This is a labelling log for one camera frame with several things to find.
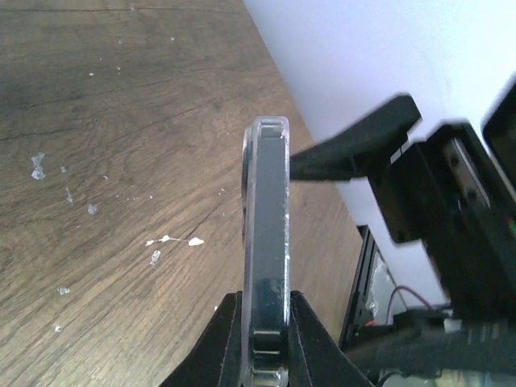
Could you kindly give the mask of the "black phone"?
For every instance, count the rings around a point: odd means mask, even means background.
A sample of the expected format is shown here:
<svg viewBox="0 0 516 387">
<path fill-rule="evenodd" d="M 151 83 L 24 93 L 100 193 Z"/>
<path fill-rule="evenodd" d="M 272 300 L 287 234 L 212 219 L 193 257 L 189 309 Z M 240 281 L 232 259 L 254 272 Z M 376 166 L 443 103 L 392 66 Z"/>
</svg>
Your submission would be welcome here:
<svg viewBox="0 0 516 387">
<path fill-rule="evenodd" d="M 289 380 L 289 121 L 263 116 L 243 139 L 241 379 L 244 386 Z"/>
</svg>

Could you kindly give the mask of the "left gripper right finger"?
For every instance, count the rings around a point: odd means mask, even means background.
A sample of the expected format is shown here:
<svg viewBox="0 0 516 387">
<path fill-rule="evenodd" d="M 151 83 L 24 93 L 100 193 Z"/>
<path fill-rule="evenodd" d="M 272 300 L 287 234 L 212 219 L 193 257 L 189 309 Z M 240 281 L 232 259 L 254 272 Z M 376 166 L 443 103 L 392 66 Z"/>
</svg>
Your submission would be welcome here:
<svg viewBox="0 0 516 387">
<path fill-rule="evenodd" d="M 340 351 L 305 296 L 290 295 L 289 385 L 367 387 L 369 379 Z"/>
</svg>

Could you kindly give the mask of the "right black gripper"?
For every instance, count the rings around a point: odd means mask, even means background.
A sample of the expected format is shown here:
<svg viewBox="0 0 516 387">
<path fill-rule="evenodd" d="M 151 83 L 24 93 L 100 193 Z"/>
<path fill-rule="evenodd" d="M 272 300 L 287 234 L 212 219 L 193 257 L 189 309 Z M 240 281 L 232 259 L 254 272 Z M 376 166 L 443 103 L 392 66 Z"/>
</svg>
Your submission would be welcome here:
<svg viewBox="0 0 516 387">
<path fill-rule="evenodd" d="M 410 142 L 409 94 L 290 157 L 292 181 L 370 176 L 392 240 L 419 240 L 460 318 L 515 316 L 515 204 L 472 126 L 440 123 Z"/>
</svg>

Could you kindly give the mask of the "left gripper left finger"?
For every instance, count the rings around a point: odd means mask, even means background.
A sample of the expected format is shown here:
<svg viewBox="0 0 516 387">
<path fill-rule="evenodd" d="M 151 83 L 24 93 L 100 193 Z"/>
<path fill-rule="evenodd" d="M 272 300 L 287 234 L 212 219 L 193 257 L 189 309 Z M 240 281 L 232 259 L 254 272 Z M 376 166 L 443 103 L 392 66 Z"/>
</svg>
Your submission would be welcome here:
<svg viewBox="0 0 516 387">
<path fill-rule="evenodd" d="M 187 357 L 161 383 L 166 387 L 241 385 L 242 293 L 228 293 Z"/>
</svg>

